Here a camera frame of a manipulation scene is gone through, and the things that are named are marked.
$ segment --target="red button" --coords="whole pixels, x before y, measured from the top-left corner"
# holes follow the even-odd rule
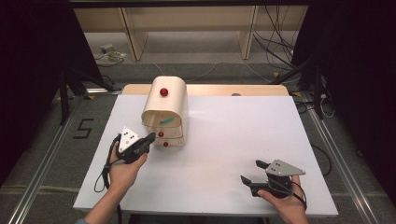
[[[160,95],[161,95],[161,96],[167,96],[167,95],[168,95],[168,90],[167,90],[166,88],[162,88],[162,89],[160,90]]]

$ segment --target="right hand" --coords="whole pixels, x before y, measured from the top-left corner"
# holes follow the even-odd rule
[[[291,178],[291,181],[300,185],[300,177],[297,175],[294,175]],[[301,198],[304,197],[303,191],[300,189],[300,187],[296,186],[295,184],[293,184],[292,190],[295,194],[297,194]],[[304,205],[296,197],[291,195],[283,199],[278,199],[270,192],[263,189],[259,190],[257,194],[260,197],[264,198],[264,200],[266,200],[268,203],[273,205],[276,211],[279,213],[280,217],[286,223],[288,224],[308,223],[308,219],[306,218],[305,215]]]

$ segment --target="black curtain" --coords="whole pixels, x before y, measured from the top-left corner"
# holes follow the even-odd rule
[[[49,112],[60,74],[75,94],[85,92],[76,68],[103,80],[67,0],[2,1],[0,10],[2,185]]]
[[[337,113],[375,177],[396,204],[396,6],[390,1],[359,1],[340,26],[343,31],[322,52],[322,72]],[[324,24],[335,11],[311,7],[296,43],[292,62],[307,60]],[[312,75],[303,74],[305,86]]]

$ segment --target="wire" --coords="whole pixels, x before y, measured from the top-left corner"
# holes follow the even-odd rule
[[[291,82],[295,82],[295,81],[298,81],[298,80],[300,80],[300,77],[297,77],[296,79],[294,79],[294,80],[290,80],[290,81],[285,81],[285,82],[283,82],[283,83],[291,83]]]
[[[111,85],[115,84],[114,81],[110,77],[108,77],[106,75],[102,75],[102,77],[106,77],[108,79],[108,81],[111,83]]]
[[[96,186],[97,186],[97,184],[98,184],[99,179],[100,179],[101,176],[102,176],[102,174],[99,174],[98,178],[97,178],[96,181],[95,181],[95,185],[93,186],[93,190],[94,190],[96,193],[100,193],[100,192],[102,192],[103,190],[105,190],[105,185],[103,185],[103,187],[102,187],[101,189],[96,189]]]
[[[323,115],[324,115],[326,118],[331,119],[332,117],[334,117],[335,109],[333,109],[333,110],[332,110],[332,113],[331,113],[330,115],[328,115],[328,112],[324,111],[324,109],[323,109],[323,101],[324,101],[324,99],[325,99],[325,98],[322,98],[322,99],[320,100],[320,109],[321,109]]]
[[[284,43],[280,43],[280,42],[277,42],[277,41],[275,41],[275,40],[271,40],[271,39],[267,39],[267,38],[265,38],[265,37],[262,37],[257,31],[254,31],[254,34],[257,35],[257,36],[258,36],[260,39],[262,39],[262,40],[271,42],[271,43],[273,43],[273,44],[283,45],[283,46],[285,46],[285,47],[294,49],[294,46],[286,46]]]
[[[285,12],[285,15],[284,15],[284,17],[283,17],[283,21],[284,21],[285,18],[286,18],[286,14],[288,13],[289,8],[290,8],[290,7],[287,7],[287,8],[286,8],[286,12]],[[276,24],[277,24],[277,30],[279,31],[280,37],[281,37],[281,36],[282,36],[282,32],[283,32],[283,28],[282,28],[282,26],[283,26],[283,21],[282,21],[281,23],[279,23],[279,13],[280,13],[280,7],[279,7],[279,6],[276,6]],[[285,45],[282,45],[282,49],[283,49],[283,51],[286,53],[286,57],[288,58],[289,62],[291,62],[291,58],[290,58],[290,57],[292,57],[292,55],[291,55],[289,49],[285,48],[284,46],[285,46]]]
[[[118,162],[118,161],[122,161],[122,160],[118,159],[118,160],[116,160],[116,161],[113,161],[113,162],[110,163],[110,165],[112,165],[112,164],[114,164],[114,163],[116,163],[116,162]]]
[[[316,149],[319,150],[321,153],[323,153],[323,155],[326,156],[327,160],[329,161],[329,170],[328,170],[326,173],[322,174],[322,175],[323,175],[323,176],[329,175],[330,172],[332,171],[332,158],[331,158],[331,157],[329,156],[329,154],[328,154],[325,150],[323,150],[322,148],[317,147],[317,146],[315,146],[315,145],[313,145],[313,144],[311,144],[311,146],[312,146],[313,148],[316,148]]]
[[[267,47],[265,47],[264,44],[257,38],[257,36],[255,36],[255,35],[253,34],[253,37],[256,39],[256,41],[259,43],[259,45],[262,46],[262,48],[265,49],[266,52],[268,52],[268,53],[270,53],[271,55],[273,55],[274,57],[278,58],[282,63],[285,63],[285,64],[287,64],[287,65],[290,66],[290,67],[294,67],[294,65],[292,65],[291,63],[286,62],[285,60],[283,60],[283,59],[281,59],[279,56],[277,56],[275,53],[273,53],[271,50],[269,50],[269,43],[270,43],[270,42],[268,42]]]
[[[294,101],[294,103],[296,104],[297,107],[297,111],[299,111],[299,114],[303,114],[306,111],[308,111],[309,109],[312,109],[311,107],[308,108],[309,105],[313,105],[314,102],[313,101],[309,101],[309,102],[300,102],[300,101]]]
[[[111,154],[113,152],[113,148],[116,145],[116,143],[120,141],[120,138],[121,138],[121,134],[119,133],[117,135],[117,137],[114,138],[113,142],[111,143],[110,149],[108,150],[106,164],[105,164],[105,166],[104,166],[104,168],[102,170],[102,173],[101,173],[101,176],[103,178],[103,181],[104,181],[105,186],[106,186],[107,189],[110,187],[110,183],[108,181],[108,173],[110,172],[111,165],[113,163],[117,162],[117,161],[110,162]],[[95,192],[96,192],[96,183],[97,183],[98,179],[96,179],[96,182],[95,182],[95,188],[94,188]],[[120,204],[117,205],[117,215],[118,215],[118,222],[119,222],[119,224],[121,224],[122,223],[122,213],[121,213]]]
[[[207,72],[201,74],[201,75],[198,76],[198,77],[194,77],[194,78],[192,78],[192,79],[187,79],[187,80],[184,80],[184,81],[186,81],[186,82],[191,82],[191,81],[197,80],[198,78],[204,77],[204,76],[206,76],[206,75],[212,73],[212,72],[215,70],[215,68],[216,68],[219,64],[222,64],[222,63],[215,63],[209,71],[207,71]],[[253,74],[257,75],[258,77],[260,77],[260,78],[262,78],[262,79],[264,79],[266,82],[268,82],[268,83],[271,82],[271,81],[268,80],[267,78],[263,77],[262,75],[260,75],[260,74],[257,73],[256,71],[254,71],[254,70],[253,70],[250,66],[248,66],[247,64],[245,64],[245,63],[238,63],[238,64],[244,65],[244,66],[245,66],[248,70],[250,70]],[[158,64],[155,63],[154,65],[161,71],[161,73],[162,73],[164,76],[166,76],[166,74],[163,72],[163,70],[160,68],[160,66],[159,66]]]
[[[119,63],[122,63],[122,62],[124,61],[124,59],[121,58],[121,57],[113,57],[113,56],[109,56],[109,55],[107,55],[106,57],[107,57],[107,58],[118,59],[119,61],[116,62],[116,63],[110,64],[110,65],[97,64],[99,67],[112,67],[112,66],[117,65],[117,64],[119,64]]]
[[[277,33],[277,35],[279,36],[279,38],[280,38],[280,42],[281,43],[283,43],[283,44],[285,44],[285,45],[289,45],[289,46],[291,46],[291,44],[289,44],[283,37],[282,37],[282,34],[279,32],[279,6],[276,6],[276,23],[274,23],[274,20],[273,20],[273,18],[271,17],[271,15],[270,15],[270,13],[269,13],[269,11],[268,11],[268,8],[267,8],[267,6],[264,6],[264,8],[265,8],[265,11],[267,12],[267,15],[268,15],[268,18],[270,19],[270,21],[271,21],[271,23],[272,23],[272,25],[273,25],[273,27],[274,27],[274,32],[275,33]],[[284,49],[285,50],[285,53],[286,53],[286,56],[288,57],[288,60],[289,60],[289,62],[290,62],[290,58],[289,58],[289,56],[291,55],[291,53],[287,50],[287,49]]]
[[[278,185],[279,187],[281,187],[281,188],[284,189],[285,191],[282,191],[282,190],[280,190],[280,189],[273,188],[273,187],[271,186],[271,182],[273,182],[274,184]],[[306,195],[305,195],[305,192],[304,192],[303,188],[301,187],[301,185],[299,185],[299,184],[297,184],[297,183],[295,183],[295,182],[291,182],[291,183],[294,184],[294,185],[296,185],[296,186],[298,186],[298,187],[300,188],[300,190],[303,192],[303,195],[304,195],[303,198],[300,197],[298,194],[296,194],[293,190],[286,188],[285,186],[283,186],[282,184],[278,183],[278,182],[275,181],[274,179],[271,179],[271,178],[268,179],[268,187],[269,187],[271,190],[276,191],[276,192],[280,192],[280,193],[285,193],[285,194],[287,194],[287,195],[289,195],[289,196],[294,196],[296,199],[298,199],[298,200],[304,205],[304,209],[306,210],[306,208],[307,208],[307,204],[306,204]]]

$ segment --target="gray floor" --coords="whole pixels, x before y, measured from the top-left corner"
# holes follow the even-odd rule
[[[294,33],[285,34],[292,39]],[[133,62],[123,34],[87,34],[95,57],[100,57],[99,47],[111,43],[118,51],[126,53],[123,63],[112,67],[100,67],[103,75],[122,87],[128,83],[150,83],[160,75],[172,75],[190,80],[188,83],[233,83],[233,84],[266,84],[274,80],[274,73],[284,74],[285,71],[274,68],[267,61],[266,53],[253,42],[250,58],[242,60],[235,33],[153,33],[149,35],[146,51],[140,62]],[[281,48],[271,46],[286,59]],[[279,63],[269,58],[270,63]],[[99,61],[100,64],[112,62]],[[296,81],[286,83],[289,91],[296,91]],[[95,95],[93,99],[86,98],[77,108],[65,133],[64,140],[57,154],[44,175],[43,182],[33,203],[27,209],[23,223],[74,223],[84,213],[73,209],[73,202],[78,194],[84,176],[91,164],[92,156],[106,126],[109,113],[117,98],[114,94]],[[296,101],[306,100],[306,97],[295,97]],[[0,223],[8,223],[13,210],[22,194],[31,183],[37,168],[49,150],[52,139],[60,130],[61,106],[57,97],[54,98],[47,119],[37,132],[35,141],[24,152],[7,182],[0,190]],[[310,110],[301,115],[302,122],[311,144],[327,150],[315,115]],[[83,119],[84,128],[92,129],[88,138],[86,131],[78,127]],[[356,153],[356,146],[350,134],[337,114],[333,118],[325,118],[323,125],[341,152],[347,168],[353,174],[353,179],[361,189],[377,222],[396,223],[396,209],[386,193],[375,180],[364,158]],[[323,172],[329,168],[329,162],[321,152],[314,149],[318,163]],[[368,223],[363,217],[360,207],[356,205],[354,194],[343,179],[343,170],[333,165],[332,172],[325,176],[326,183],[339,210],[338,217],[310,218],[310,223]],[[270,217],[270,223],[282,223],[278,217]]]

